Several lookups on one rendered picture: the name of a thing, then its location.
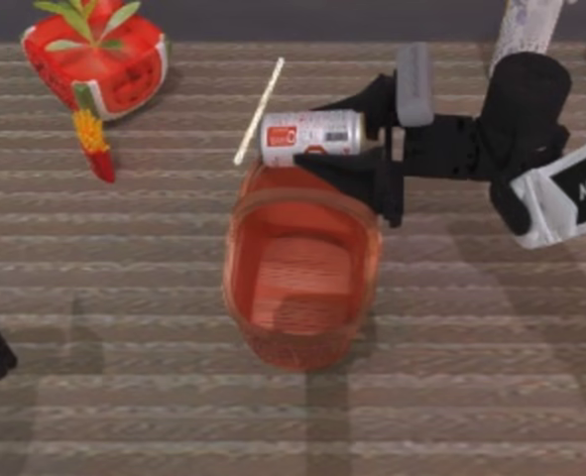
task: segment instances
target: white bottle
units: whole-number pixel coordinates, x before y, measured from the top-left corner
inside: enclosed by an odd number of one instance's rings
[[[498,61],[507,55],[519,52],[545,54],[563,4],[564,0],[507,0],[489,76]]]

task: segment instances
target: straw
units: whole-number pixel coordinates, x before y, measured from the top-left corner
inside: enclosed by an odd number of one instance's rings
[[[244,134],[244,139],[242,139],[242,143],[240,144],[240,148],[237,150],[237,154],[235,154],[235,158],[233,159],[233,164],[235,164],[236,166],[240,166],[242,162],[244,162],[244,156],[246,155],[246,151],[249,148],[249,143],[255,135],[255,131],[257,129],[258,124],[262,120],[264,110],[266,109],[266,106],[269,103],[269,99],[273,94],[273,90],[275,89],[275,85],[277,84],[277,81],[280,78],[280,74],[282,73],[282,68],[284,67],[285,62],[286,61],[284,60],[284,58],[279,58],[277,60],[277,63],[275,64],[275,68],[273,69],[271,79],[266,85],[264,94],[262,94],[262,98],[260,99],[260,102],[257,105],[255,114],[253,114],[253,119],[251,120],[251,123],[249,124],[249,127],[246,130],[246,133]]]

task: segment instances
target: gray wall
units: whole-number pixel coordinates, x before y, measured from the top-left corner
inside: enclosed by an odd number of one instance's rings
[[[143,13],[176,41],[490,41],[505,0],[143,0]],[[586,0],[556,38],[586,41]],[[0,0],[0,42],[42,14],[30,0]]]

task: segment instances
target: orange plastic container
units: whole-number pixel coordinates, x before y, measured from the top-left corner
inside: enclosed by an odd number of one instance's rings
[[[374,298],[376,215],[298,168],[247,173],[227,235],[223,291],[249,346],[296,371],[348,352]]]

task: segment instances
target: watermelon design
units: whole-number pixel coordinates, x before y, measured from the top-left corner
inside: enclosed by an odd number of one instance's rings
[[[86,21],[93,38],[101,39],[99,46],[90,44],[63,15],[29,28],[22,46],[37,74],[63,104],[71,110],[77,110],[79,103],[89,104],[98,118],[111,121],[138,109],[160,89],[167,77],[170,44],[159,28],[136,14],[104,35],[110,18],[124,4],[121,0],[93,3]],[[63,48],[52,49],[53,43]]]

